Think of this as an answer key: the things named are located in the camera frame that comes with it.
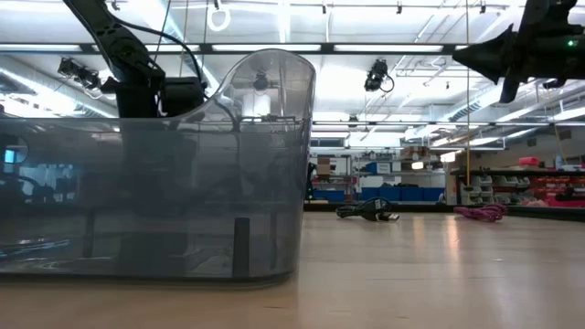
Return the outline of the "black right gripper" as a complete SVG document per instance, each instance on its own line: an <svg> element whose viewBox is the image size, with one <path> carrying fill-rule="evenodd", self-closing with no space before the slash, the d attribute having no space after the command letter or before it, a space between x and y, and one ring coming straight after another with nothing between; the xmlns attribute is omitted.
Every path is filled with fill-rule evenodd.
<svg viewBox="0 0 585 329"><path fill-rule="evenodd" d="M507 70L513 44L514 67ZM495 38L455 50L452 59L494 84L505 76L499 102L510 103L529 77L553 79L548 88L584 79L584 26L532 24L516 37L510 25Z"/></svg>

